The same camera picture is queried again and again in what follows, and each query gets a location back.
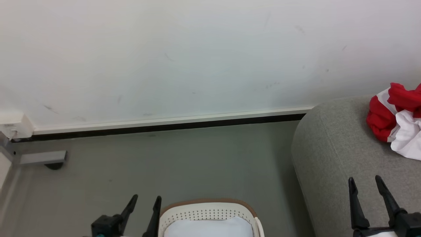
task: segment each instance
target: white power socket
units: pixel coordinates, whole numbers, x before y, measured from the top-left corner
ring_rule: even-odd
[[[0,114],[0,131],[11,138],[31,137],[34,126],[23,113]]]

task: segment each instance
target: white fabric inside basket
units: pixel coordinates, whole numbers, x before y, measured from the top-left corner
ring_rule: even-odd
[[[165,230],[164,237],[253,237],[250,223],[235,216],[223,221],[178,220]]]

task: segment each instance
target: perforated basket side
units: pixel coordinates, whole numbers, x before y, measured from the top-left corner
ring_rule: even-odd
[[[259,237],[259,230],[255,220],[256,213],[245,202],[230,199],[233,202],[202,202],[197,200],[184,202],[186,205],[172,205],[165,208],[160,218],[158,236],[164,237],[165,230],[176,220],[215,220],[222,221],[238,216],[250,223],[254,237]]]

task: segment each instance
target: black baseboard strip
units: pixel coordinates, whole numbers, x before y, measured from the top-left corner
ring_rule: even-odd
[[[261,124],[261,123],[272,123],[282,121],[294,121],[301,120],[304,117],[304,113],[290,114],[290,115],[277,115],[268,117],[257,117],[257,118],[238,118],[208,122],[194,122],[184,124],[167,124],[167,125],[156,125],[146,127],[130,127],[130,128],[117,128],[117,129],[104,129],[94,131],[82,131],[82,132],[65,132],[65,133],[54,133],[54,134],[43,134],[33,135],[29,138],[13,139],[13,143],[23,142],[34,142],[34,141],[47,141],[47,140],[59,140],[59,139],[70,139],[78,137],[95,137],[95,136],[107,136],[127,133],[139,133],[139,132],[157,132],[157,131],[168,131],[178,129],[190,129],[190,128],[204,128],[204,127],[220,127],[230,126],[239,124]]]

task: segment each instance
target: black caster wheel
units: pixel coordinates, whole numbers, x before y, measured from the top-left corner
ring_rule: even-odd
[[[48,169],[51,169],[51,170],[59,170],[59,169],[61,169],[63,164],[64,164],[64,162],[60,162],[60,163],[45,164],[45,166]]]

